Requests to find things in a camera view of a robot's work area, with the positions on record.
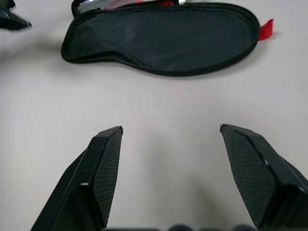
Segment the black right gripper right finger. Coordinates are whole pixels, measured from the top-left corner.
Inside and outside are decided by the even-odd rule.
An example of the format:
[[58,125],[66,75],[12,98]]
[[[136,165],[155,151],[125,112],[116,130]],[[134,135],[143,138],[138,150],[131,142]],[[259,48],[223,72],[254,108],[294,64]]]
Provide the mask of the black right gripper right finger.
[[258,231],[308,229],[308,180],[252,130],[221,124],[235,184]]

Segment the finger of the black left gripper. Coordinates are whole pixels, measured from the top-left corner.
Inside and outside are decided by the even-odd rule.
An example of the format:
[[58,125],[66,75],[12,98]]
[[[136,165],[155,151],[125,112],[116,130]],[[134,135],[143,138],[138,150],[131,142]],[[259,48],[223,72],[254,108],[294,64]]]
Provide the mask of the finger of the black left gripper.
[[14,0],[0,0],[0,9],[3,11],[10,11],[15,7]]
[[10,11],[0,11],[0,28],[6,30],[22,30],[31,28],[32,24],[29,21],[17,16]]

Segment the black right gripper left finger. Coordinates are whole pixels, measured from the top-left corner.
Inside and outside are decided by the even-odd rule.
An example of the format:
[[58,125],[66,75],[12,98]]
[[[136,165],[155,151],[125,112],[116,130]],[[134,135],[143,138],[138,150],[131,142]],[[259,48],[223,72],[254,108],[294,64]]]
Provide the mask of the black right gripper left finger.
[[65,170],[33,231],[103,231],[116,188],[122,126],[94,136]]

